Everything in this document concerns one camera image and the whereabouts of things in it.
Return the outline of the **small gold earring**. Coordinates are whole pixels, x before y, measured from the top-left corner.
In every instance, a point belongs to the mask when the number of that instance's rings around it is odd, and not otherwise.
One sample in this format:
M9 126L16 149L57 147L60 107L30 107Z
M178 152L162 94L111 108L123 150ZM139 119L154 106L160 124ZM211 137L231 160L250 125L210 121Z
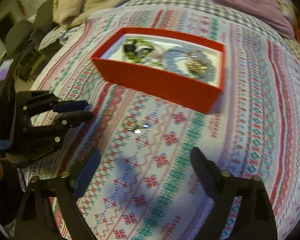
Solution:
M125 130L133 132L135 134L141 134L143 129L148 129L149 124L145 121L138 121L131 116L127 116L123 119L122 125Z

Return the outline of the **patterned cross-stitch bedspread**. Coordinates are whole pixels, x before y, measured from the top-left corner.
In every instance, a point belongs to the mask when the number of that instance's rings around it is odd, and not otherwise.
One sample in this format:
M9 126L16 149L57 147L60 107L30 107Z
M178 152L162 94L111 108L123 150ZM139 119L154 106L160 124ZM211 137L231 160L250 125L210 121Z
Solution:
M92 54L123 27L180 31L226 48L225 89L207 115L102 79ZM51 178L93 147L101 163L78 207L99 239L193 239L212 209L189 154L198 147L220 169L261 177L279 239L300 219L300 62L245 25L181 7L99 11L54 56L33 85L64 100L87 100L95 118L63 148L23 169ZM127 116L149 124L124 129Z

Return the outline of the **gold rings cluster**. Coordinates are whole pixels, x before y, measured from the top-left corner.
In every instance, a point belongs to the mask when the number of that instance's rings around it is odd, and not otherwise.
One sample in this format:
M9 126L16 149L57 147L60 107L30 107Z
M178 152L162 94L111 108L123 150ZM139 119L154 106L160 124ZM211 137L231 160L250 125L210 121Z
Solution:
M206 55L201 50L191 50L186 53L189 61L186 62L186 67L189 71L197 75L205 75L208 69L209 61Z

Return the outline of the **black flower hair clip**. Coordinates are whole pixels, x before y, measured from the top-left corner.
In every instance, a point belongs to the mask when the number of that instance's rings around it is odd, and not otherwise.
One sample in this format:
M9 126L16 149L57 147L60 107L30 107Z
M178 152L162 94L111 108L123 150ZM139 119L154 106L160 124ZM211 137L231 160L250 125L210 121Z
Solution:
M136 51L136 45L134 43L124 44L123 51L125 54L134 54Z

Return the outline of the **pink bead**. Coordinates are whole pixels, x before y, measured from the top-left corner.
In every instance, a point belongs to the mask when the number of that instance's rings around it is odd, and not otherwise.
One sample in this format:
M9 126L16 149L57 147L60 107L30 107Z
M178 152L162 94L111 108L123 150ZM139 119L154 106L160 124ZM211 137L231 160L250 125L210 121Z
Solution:
M153 57L154 59L160 59L162 58L162 53L158 50L154 50L151 53L151 57Z

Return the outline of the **red jewelry box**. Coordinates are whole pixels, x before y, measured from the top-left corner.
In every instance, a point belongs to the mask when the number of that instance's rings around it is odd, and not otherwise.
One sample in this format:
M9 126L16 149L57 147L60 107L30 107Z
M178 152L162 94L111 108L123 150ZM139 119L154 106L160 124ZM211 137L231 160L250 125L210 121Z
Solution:
M125 34L178 38L179 41L194 43L220 52L221 62L219 66L221 72L217 75L219 77L219 84L213 86L165 70L154 69L134 63L103 59L102 56ZM121 28L93 53L91 59L107 82L157 96L204 114L211 111L219 95L224 90L226 65L225 45L187 33L153 28Z

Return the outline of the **grey chair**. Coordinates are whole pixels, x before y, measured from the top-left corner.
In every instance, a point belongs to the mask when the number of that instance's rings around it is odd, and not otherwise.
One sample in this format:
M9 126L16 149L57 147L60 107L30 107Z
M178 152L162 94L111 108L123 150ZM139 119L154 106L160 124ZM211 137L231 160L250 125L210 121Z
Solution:
M10 29L5 40L8 56L21 53L29 46L39 48L43 38L57 26L53 21L53 2L46 0L38 8L33 23L21 20Z

